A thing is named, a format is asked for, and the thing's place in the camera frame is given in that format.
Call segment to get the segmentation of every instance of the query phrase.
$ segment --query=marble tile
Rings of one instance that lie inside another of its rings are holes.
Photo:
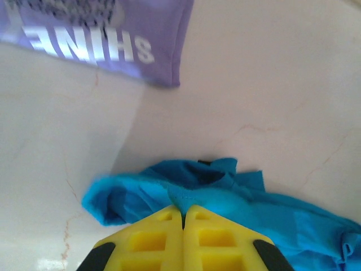
[[[268,191],[361,222],[361,11],[195,1],[181,87],[0,44],[0,269],[75,270],[103,228],[98,174],[234,156]]]

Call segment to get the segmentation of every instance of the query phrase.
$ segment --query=purple fabric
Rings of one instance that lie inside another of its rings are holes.
[[[0,40],[179,85],[193,0],[1,0]]]

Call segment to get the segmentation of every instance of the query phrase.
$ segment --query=black rubber part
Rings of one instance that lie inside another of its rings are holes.
[[[77,271],[103,271],[114,249],[114,243],[105,243],[93,248]]]
[[[255,240],[253,241],[253,246],[256,248],[268,271],[294,271],[281,251],[273,244],[263,240]]]

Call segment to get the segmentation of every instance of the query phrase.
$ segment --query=crumpled blue shirt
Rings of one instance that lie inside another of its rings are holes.
[[[296,271],[361,271],[361,225],[310,203],[265,192],[262,172],[237,160],[166,160],[138,174],[98,178],[82,205],[102,225],[134,223],[171,204],[197,204],[270,237]]]

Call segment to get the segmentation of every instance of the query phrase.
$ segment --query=square hole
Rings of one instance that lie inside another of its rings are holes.
[[[160,271],[161,260],[123,260],[121,271]]]
[[[162,251],[165,249],[167,235],[165,232],[141,231],[131,236],[130,250],[138,251]]]
[[[235,247],[232,232],[222,229],[203,229],[199,231],[201,247]]]
[[[203,271],[245,271],[240,255],[208,253],[202,255]]]

